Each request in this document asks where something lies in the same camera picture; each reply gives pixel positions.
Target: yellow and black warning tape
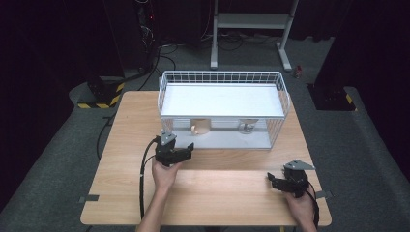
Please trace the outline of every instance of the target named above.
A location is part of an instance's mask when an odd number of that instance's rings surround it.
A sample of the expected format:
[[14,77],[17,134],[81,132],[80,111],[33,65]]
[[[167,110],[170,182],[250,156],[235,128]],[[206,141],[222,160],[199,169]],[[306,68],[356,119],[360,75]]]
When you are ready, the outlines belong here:
[[111,101],[107,102],[78,102],[77,106],[79,108],[111,108],[120,100],[121,92],[124,89],[125,83],[121,83],[117,86],[114,96]]
[[347,102],[350,104],[350,106],[352,106],[352,108],[353,107],[355,108],[354,111],[357,111],[358,109],[356,108],[355,104],[353,103],[353,99],[350,97],[349,94],[346,94],[346,99],[347,99]]

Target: shelf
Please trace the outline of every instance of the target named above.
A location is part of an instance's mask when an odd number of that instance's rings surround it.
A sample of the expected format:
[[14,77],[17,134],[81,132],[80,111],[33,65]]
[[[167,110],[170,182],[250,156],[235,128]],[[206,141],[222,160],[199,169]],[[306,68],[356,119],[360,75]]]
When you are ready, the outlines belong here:
[[285,29],[289,14],[218,14],[219,28]]

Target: gray carpet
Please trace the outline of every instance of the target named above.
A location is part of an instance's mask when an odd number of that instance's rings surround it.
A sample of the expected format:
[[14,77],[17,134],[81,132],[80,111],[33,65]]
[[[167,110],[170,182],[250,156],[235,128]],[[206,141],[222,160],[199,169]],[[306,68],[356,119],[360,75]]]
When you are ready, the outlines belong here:
[[[310,98],[306,84],[314,82],[331,44],[332,40],[288,42],[286,51],[292,66],[303,68],[299,79],[283,71],[273,43],[245,43],[233,51],[220,49],[219,70],[280,71],[284,75],[322,187],[335,196],[328,200],[333,222],[320,231],[410,231],[410,185],[366,114],[356,89],[346,87],[358,108],[352,112],[318,111]],[[228,48],[235,44],[220,45]],[[165,47],[161,52],[174,49],[174,46]],[[179,46],[166,56],[175,61],[177,70],[209,70],[210,48]],[[173,65],[161,58],[158,69],[172,70]],[[158,90],[158,77],[155,73],[143,90]],[[144,80],[142,77],[128,82],[124,92],[138,89]],[[72,90],[73,102],[85,88],[81,84]],[[87,195],[99,163],[96,146],[106,122],[103,117],[111,116],[115,110],[73,110],[1,213],[1,232],[88,228],[79,220],[83,204],[78,200]],[[102,133],[100,153],[109,129]],[[91,231],[133,229],[133,226],[94,226]],[[252,228],[229,231],[252,231]]]

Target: wooden table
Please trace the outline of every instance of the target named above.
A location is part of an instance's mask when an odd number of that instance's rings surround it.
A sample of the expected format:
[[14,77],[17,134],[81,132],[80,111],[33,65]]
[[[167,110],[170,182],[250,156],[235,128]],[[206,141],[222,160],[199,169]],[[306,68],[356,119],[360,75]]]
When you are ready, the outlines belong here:
[[[89,192],[99,198],[85,203],[82,223],[140,223],[139,167],[148,143],[161,130],[157,98],[157,91],[124,94]],[[148,157],[155,154],[154,147]],[[266,177],[271,172],[283,178],[283,165],[294,159],[312,164],[292,105],[272,150],[193,150],[178,172],[162,224],[295,225],[282,193]],[[151,162],[145,174],[147,208],[155,187]],[[307,175],[316,191],[321,190],[316,172]],[[319,225],[329,225],[326,200],[318,204]]]

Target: forearm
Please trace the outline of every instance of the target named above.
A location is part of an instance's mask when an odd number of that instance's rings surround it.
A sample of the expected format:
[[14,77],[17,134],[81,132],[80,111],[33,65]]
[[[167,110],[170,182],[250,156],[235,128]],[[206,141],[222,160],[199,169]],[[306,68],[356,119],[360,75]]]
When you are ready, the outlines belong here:
[[165,209],[168,189],[157,189],[136,232],[156,232],[161,229],[162,214]]
[[313,221],[308,222],[298,222],[303,232],[317,232],[316,227],[314,226]]

